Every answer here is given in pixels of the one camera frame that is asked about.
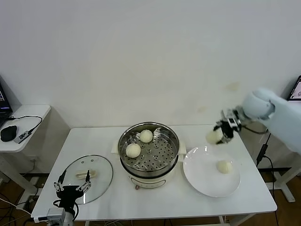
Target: cable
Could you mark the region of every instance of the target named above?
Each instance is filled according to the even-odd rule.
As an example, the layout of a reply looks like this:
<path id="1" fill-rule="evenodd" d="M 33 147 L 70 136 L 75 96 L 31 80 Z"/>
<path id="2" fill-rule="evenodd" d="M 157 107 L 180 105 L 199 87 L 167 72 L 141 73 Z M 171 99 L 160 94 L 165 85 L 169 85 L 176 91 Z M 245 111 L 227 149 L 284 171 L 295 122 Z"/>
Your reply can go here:
<path id="1" fill-rule="evenodd" d="M 270 137 L 271 137 L 271 133 L 269 133 L 268 139 L 267 139 L 267 141 L 265 142 L 266 145 L 268 144 L 268 141 L 269 141 L 269 138 L 270 138 Z"/>
<path id="2" fill-rule="evenodd" d="M 10 202 L 10 200 L 9 200 L 9 198 L 7 197 L 7 196 L 5 196 L 4 194 L 2 194 L 2 193 L 0 193 L 2 196 L 4 196 L 9 202 Z M 9 206 L 8 208 L 6 207 L 6 208 L 4 208 L 4 209 L 8 209 L 8 211 L 5 213 L 5 215 L 3 216 L 3 217 L 1 217 L 1 219 L 0 219 L 0 221 L 2 221 L 4 218 L 6 218 L 7 217 L 7 215 L 11 212 L 11 206 Z"/>
<path id="3" fill-rule="evenodd" d="M 78 214 L 79 214 L 79 206 L 76 202 L 74 204 L 76 206 L 76 214 L 75 214 L 74 218 L 72 219 L 72 221 L 74 221 L 77 218 Z"/>
<path id="4" fill-rule="evenodd" d="M 13 216 L 12 216 L 12 214 L 13 214 L 13 209 L 11 210 L 11 212 L 10 212 L 10 214 L 9 214 L 9 220 L 11 220 L 11 218 L 13 218 L 13 219 L 15 219 Z"/>
<path id="5" fill-rule="evenodd" d="M 12 222 L 14 222 L 15 223 L 15 226 L 16 226 L 16 221 L 15 221 L 15 217 L 13 217 L 13 216 L 6 216 L 6 217 L 2 217 L 2 218 L 9 218 L 9 220 L 11 220 L 11 218 L 12 219 L 14 219 Z"/>
<path id="6" fill-rule="evenodd" d="M 17 118 L 15 118 L 14 116 L 12 116 L 12 117 L 6 118 L 6 120 L 7 120 L 7 121 L 11 121 L 11 120 L 22 119 L 22 118 L 26 118 L 26 117 L 30 117 L 30 118 L 39 118 L 39 119 L 40 119 L 39 123 L 38 123 L 35 127 L 33 127 L 32 129 L 30 129 L 30 130 L 28 131 L 28 134 L 30 135 L 30 134 L 33 132 L 33 130 L 34 130 L 35 128 L 37 128 L 37 127 L 42 123 L 42 121 L 43 121 L 42 117 L 40 117 L 40 116 L 33 116 L 33 115 L 25 115 L 25 116 L 22 116 L 22 117 L 17 117 Z"/>
<path id="7" fill-rule="evenodd" d="M 104 226 L 108 226 L 108 225 L 111 225 L 111 224 L 116 225 L 115 222 L 117 222 L 117 220 L 115 220 L 115 221 L 108 221 L 107 223 L 104 224 Z"/>
<path id="8" fill-rule="evenodd" d="M 17 219 L 14 219 L 14 220 L 12 220 L 12 221 L 9 221 L 9 222 L 7 222 L 7 223 L 1 225 L 1 226 L 5 226 L 5 225 L 7 225 L 7 224 L 10 224 L 11 222 L 14 222 L 14 221 L 16 221 L 16 220 L 18 220 L 18 219 L 21 219 L 21 218 L 23 218 L 23 217 L 26 217 L 26 216 L 27 216 L 27 214 L 25 214 L 25 215 L 23 215 L 23 216 L 21 216 L 21 217 L 19 217 L 19 218 L 17 218 Z"/>
<path id="9" fill-rule="evenodd" d="M 55 200 L 52 204 L 55 205 L 56 207 L 58 207 L 58 205 L 56 204 L 57 202 L 60 202 L 61 200 L 58 199 L 58 200 Z"/>
<path id="10" fill-rule="evenodd" d="M 168 219 L 168 220 L 169 220 L 171 226 L 173 226 L 173 223 L 171 222 L 171 219 Z M 166 219 L 164 219 L 164 226 L 165 226 L 165 225 L 166 225 Z"/>
<path id="11" fill-rule="evenodd" d="M 2 201 L 4 201 L 4 202 L 7 202 L 7 203 L 9 203 L 10 205 L 12 205 L 12 206 L 14 206 L 14 207 L 16 207 L 16 208 L 17 208 L 17 206 L 16 206 L 16 205 L 14 205 L 14 204 L 12 204 L 11 202 L 5 201 L 5 200 L 4 200 L 4 199 L 2 199 L 2 198 L 0 198 L 0 200 L 2 200 Z M 30 212 L 28 212 L 28 211 L 26 211 L 26 210 L 23 210 L 23 209 L 20 209 L 20 210 L 22 210 L 22 211 L 24 211 L 24 212 L 28 213 L 29 215 L 31 215 L 31 213 L 30 213 Z"/>
<path id="12" fill-rule="evenodd" d="M 33 167 L 32 167 L 32 169 L 31 169 L 30 171 L 28 171 L 28 172 L 26 172 L 26 173 L 24 173 L 24 174 L 20 174 L 20 175 L 24 177 L 26 174 L 32 172 L 32 171 L 34 170 L 35 167 L 36 167 L 36 160 L 34 159 L 34 160 L 33 160 Z"/>
<path id="13" fill-rule="evenodd" d="M 272 163 L 272 160 L 269 157 L 267 157 L 266 155 L 264 155 L 263 157 L 267 158 L 270 161 L 270 163 L 271 163 L 272 173 L 273 173 L 273 182 L 272 182 L 273 188 L 272 188 L 272 192 L 273 192 L 273 199 L 275 200 L 275 192 L 274 192 L 274 167 L 273 167 L 273 163 Z M 278 224 L 278 217 L 277 217 L 277 212 L 276 211 L 275 211 L 275 218 L 276 218 L 277 226 L 279 226 L 279 224 Z"/>
<path id="14" fill-rule="evenodd" d="M 27 222 L 33 222 L 33 221 L 34 221 L 33 218 L 28 218 L 23 222 L 23 226 L 25 226 Z"/>
<path id="15" fill-rule="evenodd" d="M 33 195 L 33 197 L 32 197 L 32 199 L 34 199 L 34 197 L 35 196 L 37 196 L 37 193 L 39 192 L 39 189 L 37 188 L 37 191 L 36 191 L 36 193 Z M 26 202 L 22 202 L 22 203 L 25 203 L 25 205 L 24 205 L 24 210 L 28 210 L 28 211 L 31 211 L 32 212 L 32 210 L 31 209 L 29 209 L 29 206 L 30 206 L 30 199 L 28 199 Z"/>
<path id="16" fill-rule="evenodd" d="M 268 136 L 268 139 L 266 140 L 266 142 L 261 146 L 261 149 L 257 155 L 257 158 L 256 158 L 256 167 L 258 167 L 259 163 L 262 161 L 262 158 L 264 157 L 267 149 L 268 149 L 268 141 L 269 141 L 269 138 L 271 137 L 271 133 L 269 134 Z"/>
<path id="17" fill-rule="evenodd" d="M 252 129 L 248 128 L 247 126 L 242 126 L 242 127 L 245 128 L 246 130 L 248 130 L 252 133 L 256 133 L 256 134 L 266 134 L 266 133 L 269 132 L 268 130 L 265 130 L 264 132 L 258 132 L 258 131 L 255 131 L 255 130 L 252 130 Z"/>
<path id="18" fill-rule="evenodd" d="M 94 225 L 99 225 L 99 226 L 104 226 L 104 225 L 105 225 L 105 222 L 104 222 L 104 224 L 101 224 L 101 225 L 100 225 L 100 224 L 97 224 L 97 223 L 94 223 L 94 222 L 93 222 L 93 224 L 94 224 Z"/>

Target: black cable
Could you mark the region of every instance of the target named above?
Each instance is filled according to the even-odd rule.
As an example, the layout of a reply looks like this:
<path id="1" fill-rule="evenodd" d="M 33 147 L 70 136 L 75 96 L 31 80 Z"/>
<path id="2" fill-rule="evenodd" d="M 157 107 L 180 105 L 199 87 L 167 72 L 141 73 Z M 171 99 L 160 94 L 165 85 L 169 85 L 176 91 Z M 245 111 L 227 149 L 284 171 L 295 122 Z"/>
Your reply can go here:
<path id="1" fill-rule="evenodd" d="M 24 191 L 22 191 L 21 194 L 19 194 L 19 196 L 18 196 L 18 198 L 17 198 L 17 201 L 21 198 L 23 192 L 24 192 Z M 15 205 L 17 206 L 17 205 L 20 205 L 20 204 L 23 204 L 23 203 L 27 203 L 27 201 L 26 201 L 26 202 L 17 203 L 17 204 L 15 204 Z M 9 207 L 0 208 L 0 210 L 10 209 L 10 208 L 11 208 L 11 205 L 9 205 Z"/>
<path id="2" fill-rule="evenodd" d="M 7 196 L 5 196 L 5 195 L 2 194 L 2 193 L 0 193 L 0 194 L 1 194 L 4 198 L 6 198 L 7 201 L 11 202 Z M 12 206 L 10 205 L 8 208 L 5 208 L 5 209 L 8 209 L 8 211 L 5 213 L 5 215 L 4 215 L 3 217 L 0 218 L 0 221 L 2 221 L 2 220 L 3 220 L 4 218 L 6 218 L 6 217 L 9 217 L 8 214 L 11 212 Z"/>
<path id="3" fill-rule="evenodd" d="M 171 219 L 169 219 L 169 222 L 170 222 L 171 226 L 173 226 L 173 223 L 171 223 Z"/>
<path id="4" fill-rule="evenodd" d="M 11 219 L 13 218 L 15 220 L 15 218 L 12 216 L 14 209 L 12 208 L 10 214 L 9 214 L 9 221 L 11 221 Z"/>
<path id="5" fill-rule="evenodd" d="M 36 167 L 36 161 L 33 160 L 33 167 L 32 167 L 32 169 L 31 169 L 30 171 L 28 171 L 28 172 L 26 172 L 26 173 L 24 173 L 24 174 L 20 174 L 20 175 L 21 175 L 22 177 L 24 177 L 26 174 L 32 172 L 32 171 L 34 170 L 35 167 Z"/>
<path id="6" fill-rule="evenodd" d="M 75 214 L 75 216 L 74 216 L 74 218 L 73 218 L 72 221 L 74 221 L 77 218 L 78 214 L 79 214 L 79 206 L 78 206 L 78 204 L 76 202 L 74 204 L 76 206 L 76 214 Z"/>
<path id="7" fill-rule="evenodd" d="M 4 216 L 4 217 L 0 217 L 0 218 L 9 218 L 9 221 L 11 221 L 11 219 L 13 219 L 13 220 L 16 220 L 16 218 L 15 217 L 13 217 L 13 216 Z"/>
<path id="8" fill-rule="evenodd" d="M 22 118 L 26 118 L 26 117 L 30 117 L 30 118 L 39 118 L 40 119 L 40 121 L 39 121 L 39 123 L 35 126 L 35 127 L 33 127 L 32 129 L 30 129 L 29 131 L 28 131 L 28 134 L 31 134 L 32 132 L 33 132 L 33 130 L 35 129 L 35 128 L 37 128 L 41 123 L 42 123 L 42 121 L 43 121 L 43 119 L 42 119 L 42 117 L 40 117 L 40 116 L 33 116 L 33 115 L 25 115 L 25 116 L 22 116 L 22 117 L 17 117 L 17 118 L 15 118 L 14 116 L 12 116 L 12 117 L 9 117 L 9 118 L 6 118 L 6 120 L 15 120 L 15 119 L 22 119 Z"/>
<path id="9" fill-rule="evenodd" d="M 270 138 L 270 137 L 271 137 L 271 133 L 269 133 L 268 139 L 267 139 L 267 141 L 265 142 L 266 145 L 268 144 L 268 141 L 269 141 L 269 138 Z"/>
<path id="10" fill-rule="evenodd" d="M 266 134 L 266 133 L 269 132 L 268 130 L 266 130 L 264 132 L 258 132 L 258 131 L 255 131 L 255 130 L 252 130 L 252 129 L 248 128 L 247 126 L 242 126 L 242 128 L 245 128 L 246 130 L 248 130 L 248 131 L 250 131 L 252 133 L 256 133 L 256 134 Z"/>
<path id="11" fill-rule="evenodd" d="M 269 157 L 267 157 L 266 155 L 264 155 L 263 157 L 264 157 L 264 158 L 267 158 L 267 159 L 270 161 L 270 163 L 271 163 L 271 167 L 272 167 L 272 175 L 273 175 L 273 182 L 272 182 L 273 188 L 272 188 L 272 193 L 273 193 L 273 199 L 274 199 L 274 201 L 276 202 L 276 200 L 275 200 L 275 192 L 274 192 L 274 167 L 273 167 L 273 163 L 272 163 L 272 160 L 271 160 Z M 279 226 L 279 224 L 278 224 L 278 217 L 277 217 L 277 212 L 276 212 L 276 211 L 275 211 L 275 218 L 276 218 L 277 226 Z"/>
<path id="12" fill-rule="evenodd" d="M 268 141 L 269 141 L 269 138 L 271 137 L 271 133 L 269 134 L 268 136 L 268 139 L 266 140 L 266 142 L 261 146 L 261 149 L 257 155 L 257 158 L 256 158 L 256 167 L 258 167 L 259 163 L 262 161 L 262 158 L 264 157 L 267 149 L 268 149 Z"/>
<path id="13" fill-rule="evenodd" d="M 61 201 L 60 199 L 59 200 L 55 200 L 52 204 L 55 205 L 56 207 L 58 207 L 58 205 L 56 204 L 57 202 Z"/>
<path id="14" fill-rule="evenodd" d="M 23 222 L 23 226 L 26 226 L 26 223 L 33 222 L 33 221 L 34 221 L 33 218 L 28 218 Z"/>
<path id="15" fill-rule="evenodd" d="M 32 199 L 35 197 L 35 196 L 37 196 L 37 193 L 39 192 L 39 189 L 37 188 L 37 191 L 36 191 L 36 193 L 33 195 L 33 197 L 32 197 Z M 29 201 L 30 199 L 28 199 L 25 203 L 25 206 L 24 206 L 24 209 L 25 210 L 27 210 L 28 212 L 32 212 L 32 210 L 31 209 L 29 209 L 29 206 L 30 206 L 30 201 Z"/>

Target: white wall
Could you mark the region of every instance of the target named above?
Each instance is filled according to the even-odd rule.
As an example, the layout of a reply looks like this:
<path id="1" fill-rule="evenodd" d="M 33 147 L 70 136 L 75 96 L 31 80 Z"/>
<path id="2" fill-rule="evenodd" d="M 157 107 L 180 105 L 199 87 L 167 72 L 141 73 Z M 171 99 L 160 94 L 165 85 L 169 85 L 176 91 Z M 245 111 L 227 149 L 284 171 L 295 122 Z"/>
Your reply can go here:
<path id="1" fill-rule="evenodd" d="M 211 124 L 301 72 L 299 0 L 1 0 L 0 73 L 71 128 Z"/>

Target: power cord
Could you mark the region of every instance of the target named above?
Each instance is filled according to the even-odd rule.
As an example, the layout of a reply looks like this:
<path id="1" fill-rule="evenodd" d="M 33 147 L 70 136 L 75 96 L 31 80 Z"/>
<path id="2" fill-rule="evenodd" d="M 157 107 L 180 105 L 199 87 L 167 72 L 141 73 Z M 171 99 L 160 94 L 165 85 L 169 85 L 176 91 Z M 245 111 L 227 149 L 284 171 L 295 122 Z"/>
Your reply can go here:
<path id="1" fill-rule="evenodd" d="M 171 222 L 171 219 L 168 219 L 170 222 L 170 225 L 173 226 L 173 223 Z M 164 226 L 166 225 L 166 219 L 164 219 Z"/>
<path id="2" fill-rule="evenodd" d="M 104 224 L 101 224 L 101 225 L 100 225 L 100 224 L 96 224 L 96 223 L 93 222 L 93 225 L 98 225 L 98 226 L 108 226 L 108 225 L 113 224 L 114 226 L 117 226 L 116 223 L 119 223 L 119 224 L 123 225 L 123 224 L 120 223 L 118 220 L 115 220 L 115 221 L 107 221 L 107 222 L 104 222 Z"/>
<path id="3" fill-rule="evenodd" d="M 15 218 L 14 220 L 12 220 L 12 221 L 9 221 L 9 222 L 7 222 L 7 223 L 5 223 L 5 224 L 1 225 L 1 226 L 8 225 L 8 224 L 10 224 L 11 222 L 15 222 L 16 220 L 19 220 L 19 219 L 21 219 L 21 218 L 23 218 L 23 217 L 26 217 L 26 216 L 27 216 L 27 214 L 25 214 L 25 215 L 23 215 L 23 216 L 21 216 L 21 217 L 19 217 L 19 218 Z"/>
<path id="4" fill-rule="evenodd" d="M 266 153 L 266 151 L 267 151 L 267 149 L 268 149 L 268 141 L 269 141 L 270 137 L 271 137 L 271 133 L 269 134 L 267 141 L 262 145 L 261 150 L 260 150 L 260 152 L 259 152 L 259 154 L 258 154 L 258 156 L 257 156 L 257 158 L 256 158 L 256 167 L 258 167 L 258 164 L 261 162 L 261 160 L 262 160 L 263 158 L 267 158 L 267 159 L 269 160 L 269 162 L 271 163 L 271 167 L 272 167 L 272 176 L 273 176 L 273 180 L 272 180 L 272 181 L 273 181 L 273 182 L 272 182 L 272 184 L 273 184 L 273 187 L 272 187 L 272 194 L 273 194 L 273 199 L 274 199 L 274 201 L 276 202 L 276 200 L 275 200 L 275 191 L 274 191 L 274 166 L 273 166 L 272 160 L 271 160 L 269 157 L 267 157 L 267 156 L 265 155 L 265 153 Z M 275 213 L 275 218 L 276 218 L 277 226 L 279 226 L 279 223 L 278 223 L 278 217 L 277 217 L 277 212 L 275 211 L 274 213 Z"/>
<path id="5" fill-rule="evenodd" d="M 22 177 L 24 177 L 26 174 L 34 171 L 34 168 L 36 167 L 36 160 L 34 159 L 34 160 L 32 160 L 32 162 L 33 162 L 32 169 L 30 171 L 26 172 L 26 173 L 20 174 Z"/>
<path id="6" fill-rule="evenodd" d="M 57 203 L 60 202 L 60 201 L 61 201 L 60 199 L 55 200 L 52 204 L 56 207 L 59 207 L 59 205 Z M 76 214 L 75 214 L 74 218 L 72 219 L 72 221 L 74 221 L 77 218 L 78 214 L 79 214 L 79 206 L 76 202 L 74 204 L 76 206 Z"/>
<path id="7" fill-rule="evenodd" d="M 272 175 L 273 175 L 273 182 L 272 182 L 272 184 L 273 184 L 273 188 L 272 188 L 272 193 L 273 193 L 273 199 L 274 199 L 274 201 L 276 202 L 276 200 L 275 200 L 275 192 L 274 192 L 274 167 L 273 167 L 273 163 L 272 163 L 272 160 L 269 158 L 269 157 L 267 157 L 267 156 L 263 156 L 264 158 L 267 158 L 268 160 L 269 160 L 269 162 L 271 163 L 271 167 L 272 167 Z M 279 226 L 279 223 L 278 223 L 278 217 L 277 217 L 277 211 L 275 211 L 274 212 L 275 213 L 275 218 L 276 218 L 276 222 L 277 222 L 277 226 Z"/>
<path id="8" fill-rule="evenodd" d="M 29 117 L 29 118 L 39 118 L 40 119 L 39 123 L 35 127 L 33 127 L 32 129 L 30 129 L 28 131 L 28 134 L 30 135 L 34 131 L 34 129 L 37 128 L 42 123 L 42 121 L 43 121 L 42 117 L 36 116 L 36 115 L 35 116 L 33 116 L 33 115 L 25 115 L 25 116 L 22 116 L 22 117 L 15 118 L 14 116 L 12 116 L 12 117 L 6 118 L 6 120 L 7 121 L 11 121 L 11 120 L 22 119 L 22 118 L 27 118 L 27 117 Z"/>
<path id="9" fill-rule="evenodd" d="M 28 218 L 23 222 L 23 226 L 26 225 L 27 222 L 34 222 L 33 218 Z"/>
<path id="10" fill-rule="evenodd" d="M 2 200 L 2 201 L 4 201 L 4 202 L 7 202 L 8 204 L 10 204 L 10 205 L 12 205 L 12 206 L 14 206 L 14 207 L 16 207 L 16 208 L 17 208 L 17 206 L 16 206 L 16 205 L 14 205 L 14 204 L 12 204 L 11 202 L 8 202 L 8 201 L 6 201 L 6 200 L 4 200 L 4 199 L 2 199 L 2 198 L 0 198 L 0 200 Z M 31 213 L 30 213 L 30 212 L 28 212 L 28 211 L 26 211 L 26 210 L 24 210 L 24 209 L 20 209 L 20 210 L 22 210 L 22 211 L 24 211 L 24 212 L 28 213 L 29 215 L 31 215 Z"/>
<path id="11" fill-rule="evenodd" d="M 7 196 L 5 196 L 5 195 L 2 194 L 2 193 L 0 193 L 0 194 L 10 202 L 10 200 L 9 200 L 9 198 L 8 198 Z M 9 213 L 11 214 L 11 212 L 12 212 L 11 206 L 6 207 L 6 208 L 2 208 L 2 209 L 8 209 L 8 211 L 5 213 L 4 216 L 1 217 L 0 221 L 2 221 L 4 218 L 9 218 L 9 220 L 10 220 L 10 219 L 11 219 L 11 215 L 8 216 L 8 214 L 9 214 Z"/>
<path id="12" fill-rule="evenodd" d="M 72 221 L 74 221 L 77 218 L 78 214 L 79 214 L 79 206 L 76 202 L 74 204 L 76 206 L 76 214 L 75 214 L 74 218 L 72 219 Z"/>
<path id="13" fill-rule="evenodd" d="M 265 131 L 263 131 L 263 132 L 258 132 L 258 131 L 255 131 L 255 130 L 252 130 L 252 129 L 248 128 L 247 126 L 241 126 L 241 127 L 242 127 L 242 128 L 245 128 L 246 130 L 248 130 L 248 131 L 250 131 L 250 132 L 252 132 L 252 133 L 256 133 L 256 134 L 266 134 L 266 133 L 269 132 L 268 130 L 265 130 Z"/>

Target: laptop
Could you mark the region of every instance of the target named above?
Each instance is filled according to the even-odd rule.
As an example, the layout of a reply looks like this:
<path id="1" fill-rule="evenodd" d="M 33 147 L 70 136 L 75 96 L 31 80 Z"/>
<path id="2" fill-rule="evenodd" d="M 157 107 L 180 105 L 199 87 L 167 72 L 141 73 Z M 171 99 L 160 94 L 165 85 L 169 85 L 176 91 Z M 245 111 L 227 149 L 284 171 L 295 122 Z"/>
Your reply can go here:
<path id="1" fill-rule="evenodd" d="M 6 98 L 3 88 L 0 84 L 0 128 L 6 122 L 6 118 L 11 116 L 13 110 L 11 109 L 8 99 Z"/>

